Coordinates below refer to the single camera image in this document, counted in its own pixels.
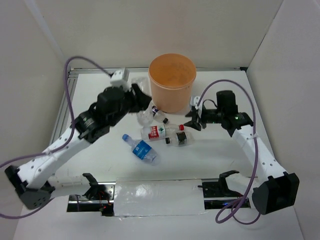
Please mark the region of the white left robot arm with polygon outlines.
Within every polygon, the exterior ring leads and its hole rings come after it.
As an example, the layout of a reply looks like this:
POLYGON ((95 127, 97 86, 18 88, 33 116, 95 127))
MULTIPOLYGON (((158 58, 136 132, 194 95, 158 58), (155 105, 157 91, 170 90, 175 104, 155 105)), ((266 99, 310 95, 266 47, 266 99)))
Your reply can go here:
POLYGON ((4 172, 24 206, 35 210, 53 198, 80 195, 92 200, 98 193, 106 192, 90 173, 65 178, 54 174, 73 156, 108 134, 126 114, 146 110, 151 100, 136 83, 128 90, 109 86, 39 156, 20 166, 8 166, 4 172))

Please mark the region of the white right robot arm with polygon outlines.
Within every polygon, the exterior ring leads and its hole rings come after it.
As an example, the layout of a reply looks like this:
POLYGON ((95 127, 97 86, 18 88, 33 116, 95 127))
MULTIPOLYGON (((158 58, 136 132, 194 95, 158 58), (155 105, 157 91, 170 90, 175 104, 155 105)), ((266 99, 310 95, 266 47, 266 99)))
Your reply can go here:
POLYGON ((250 164, 256 167, 255 180, 248 193, 250 205, 266 215, 295 204, 300 180, 295 173, 288 173, 269 151, 257 133, 254 123, 245 112, 239 112, 236 96, 231 90, 216 94, 217 107, 207 109, 200 96, 190 98, 191 120, 186 127, 200 131, 207 124, 220 124, 236 141, 250 164))

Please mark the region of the crushed clear label-less bottle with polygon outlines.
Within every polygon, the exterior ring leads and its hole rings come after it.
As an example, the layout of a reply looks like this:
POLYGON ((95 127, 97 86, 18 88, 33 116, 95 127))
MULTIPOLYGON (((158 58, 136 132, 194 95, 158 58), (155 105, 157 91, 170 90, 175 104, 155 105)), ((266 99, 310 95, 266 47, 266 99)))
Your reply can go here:
MULTIPOLYGON (((131 80, 132 84, 137 84, 139 88, 148 96, 151 96, 150 81, 148 77, 135 77, 131 80)), ((153 122, 152 107, 153 102, 150 101, 146 110, 136 114, 138 123, 143 127, 148 127, 153 122)))

